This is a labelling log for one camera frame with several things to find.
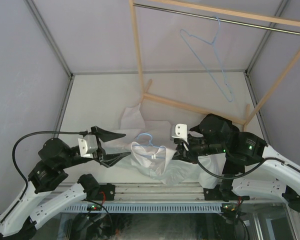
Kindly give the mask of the black shirt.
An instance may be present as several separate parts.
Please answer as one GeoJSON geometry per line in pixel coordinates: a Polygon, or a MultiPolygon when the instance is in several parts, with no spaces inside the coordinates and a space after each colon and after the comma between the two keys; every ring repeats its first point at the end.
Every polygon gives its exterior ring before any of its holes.
{"type": "Polygon", "coordinates": [[[240,132],[239,128],[233,125],[231,120],[211,113],[199,125],[192,127],[190,131],[202,134],[205,143],[209,144],[215,151],[214,155],[225,154],[226,161],[222,172],[224,175],[233,177],[245,172],[244,166],[230,161],[232,157],[230,149],[240,132]]]}

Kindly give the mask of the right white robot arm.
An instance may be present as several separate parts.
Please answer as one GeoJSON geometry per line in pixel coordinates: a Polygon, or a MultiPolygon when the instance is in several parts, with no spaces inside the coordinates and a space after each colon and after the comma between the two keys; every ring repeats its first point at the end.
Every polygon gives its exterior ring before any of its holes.
{"type": "Polygon", "coordinates": [[[260,197],[282,201],[300,213],[300,166],[264,139],[240,131],[231,120],[212,113],[192,128],[182,123],[173,126],[171,137],[177,145],[173,160],[199,165],[220,179],[219,192],[224,201],[260,197]],[[221,175],[208,170],[199,160],[218,154],[225,155],[221,175]]]}

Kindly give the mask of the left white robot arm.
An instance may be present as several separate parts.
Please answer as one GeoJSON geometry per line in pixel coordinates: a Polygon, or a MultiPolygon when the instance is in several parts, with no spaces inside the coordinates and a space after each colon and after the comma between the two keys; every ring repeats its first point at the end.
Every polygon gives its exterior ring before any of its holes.
{"type": "Polygon", "coordinates": [[[58,137],[48,139],[38,152],[39,162],[25,176],[16,161],[17,146],[26,138],[43,134],[44,131],[26,134],[12,148],[12,163],[25,185],[10,206],[0,214],[0,240],[30,240],[37,230],[65,208],[99,196],[100,184],[92,174],[87,173],[81,175],[66,191],[43,203],[69,176],[65,169],[90,161],[110,168],[130,155],[129,152],[108,154],[102,147],[102,143],[124,138],[126,134],[93,126],[90,130],[77,133],[80,136],[77,146],[70,147],[58,137]]]}

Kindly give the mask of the white shirt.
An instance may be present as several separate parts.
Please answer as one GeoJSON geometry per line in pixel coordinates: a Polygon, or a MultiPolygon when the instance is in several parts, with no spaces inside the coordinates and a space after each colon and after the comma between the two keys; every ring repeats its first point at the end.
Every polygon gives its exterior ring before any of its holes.
{"type": "Polygon", "coordinates": [[[185,180],[198,182],[203,188],[213,189],[219,179],[220,168],[215,156],[200,156],[198,158],[204,171],[197,164],[174,160],[176,145],[171,138],[172,124],[166,120],[144,120],[140,106],[125,108],[120,120],[120,128],[116,133],[126,134],[125,137],[105,143],[109,152],[130,152],[131,154],[120,160],[116,166],[125,169],[134,169],[143,176],[160,181],[167,186],[177,185],[185,180]],[[149,133],[153,136],[152,143],[155,146],[164,146],[165,150],[140,147],[135,144],[147,144],[149,137],[136,137],[141,133],[149,133]]]}

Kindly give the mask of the blue wire hanger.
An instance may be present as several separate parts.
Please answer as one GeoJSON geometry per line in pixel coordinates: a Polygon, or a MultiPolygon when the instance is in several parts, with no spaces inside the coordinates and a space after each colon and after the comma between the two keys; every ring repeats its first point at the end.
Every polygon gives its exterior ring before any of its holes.
{"type": "Polygon", "coordinates": [[[220,29],[221,23],[216,21],[212,27],[214,33],[207,36],[196,35],[184,28],[179,30],[179,36],[226,101],[232,103],[233,89],[216,48],[220,29]]]}
{"type": "Polygon", "coordinates": [[[146,144],[135,144],[134,146],[135,147],[144,147],[144,148],[155,148],[155,149],[158,149],[158,150],[165,150],[166,148],[164,146],[157,146],[157,145],[153,145],[153,136],[149,133],[140,133],[137,137],[136,137],[136,140],[139,140],[141,138],[141,136],[147,136],[149,137],[148,141],[146,144]]]}

